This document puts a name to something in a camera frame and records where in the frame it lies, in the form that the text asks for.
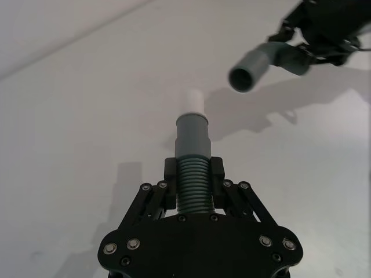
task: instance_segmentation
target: white surface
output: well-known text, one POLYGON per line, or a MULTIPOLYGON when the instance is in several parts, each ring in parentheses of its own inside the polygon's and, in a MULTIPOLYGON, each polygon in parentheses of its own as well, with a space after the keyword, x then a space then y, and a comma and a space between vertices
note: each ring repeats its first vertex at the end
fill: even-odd
POLYGON ((97 246, 162 179, 179 94, 197 87, 228 178, 301 241, 292 277, 369 277, 370 72, 227 84, 295 2, 158 0, 0 82, 1 275, 106 277, 97 246))
POLYGON ((1 0, 0 78, 147 0, 1 0))

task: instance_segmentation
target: bolt head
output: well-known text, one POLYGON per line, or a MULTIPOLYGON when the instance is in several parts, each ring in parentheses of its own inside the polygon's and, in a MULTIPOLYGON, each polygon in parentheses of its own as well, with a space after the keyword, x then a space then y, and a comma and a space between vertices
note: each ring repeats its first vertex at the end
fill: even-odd
POLYGON ((260 241, 261 245, 263 245, 265 247, 272 246, 272 240, 267 236, 261 236, 259 238, 259 241, 260 241))
POLYGON ((225 187, 230 187, 230 186, 232 185, 232 183, 231 183, 230 181, 225 180, 225 181, 223 182, 223 185, 224 185, 225 187))
POLYGON ((105 255, 111 255, 117 250, 117 245, 115 243, 108 243, 103 248, 103 253, 105 255))
POLYGON ((240 182, 239 187, 241 187, 242 189, 248 189, 249 184, 247 182, 240 182))
POLYGON ((142 190, 147 191, 147 190, 150 190, 151 187, 148 184, 145 184, 141 188, 142 190))
POLYGON ((128 244, 126 245, 129 250, 138 249, 140 245, 139 239, 129 239, 128 244))
POLYGON ((285 246, 286 249, 293 251, 296 249, 295 243, 293 243, 291 240, 284 239, 282 242, 283 246, 285 246))

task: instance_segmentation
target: white tube end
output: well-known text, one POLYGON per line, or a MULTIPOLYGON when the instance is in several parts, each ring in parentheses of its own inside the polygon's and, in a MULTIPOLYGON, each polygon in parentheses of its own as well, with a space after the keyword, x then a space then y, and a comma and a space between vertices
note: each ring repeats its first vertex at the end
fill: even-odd
POLYGON ((203 92, 198 89, 191 89, 181 94, 179 116, 192 112, 206 116, 204 99, 203 92))

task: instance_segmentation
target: white wall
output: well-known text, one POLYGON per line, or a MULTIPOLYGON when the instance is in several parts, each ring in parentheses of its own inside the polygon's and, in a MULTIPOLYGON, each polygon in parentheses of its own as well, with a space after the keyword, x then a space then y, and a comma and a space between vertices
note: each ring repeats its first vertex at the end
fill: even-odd
POLYGON ((149 0, 1 0, 0 79, 149 0))
POLYGON ((226 81, 294 3, 154 1, 2 80, 2 276, 105 277, 97 246, 162 178, 178 96, 198 87, 213 155, 301 240, 292 277, 368 277, 368 57, 272 68, 248 95, 226 81))

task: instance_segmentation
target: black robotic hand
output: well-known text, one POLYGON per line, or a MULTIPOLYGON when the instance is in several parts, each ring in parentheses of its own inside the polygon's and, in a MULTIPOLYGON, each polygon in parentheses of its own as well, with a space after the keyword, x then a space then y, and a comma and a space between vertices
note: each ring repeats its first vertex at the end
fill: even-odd
POLYGON ((251 90, 269 65, 304 75, 314 64, 345 64, 361 48, 358 36, 371 32, 370 0, 301 0, 284 18, 278 32, 248 52, 229 73, 240 93, 251 90), (291 46, 296 30, 305 42, 291 46))

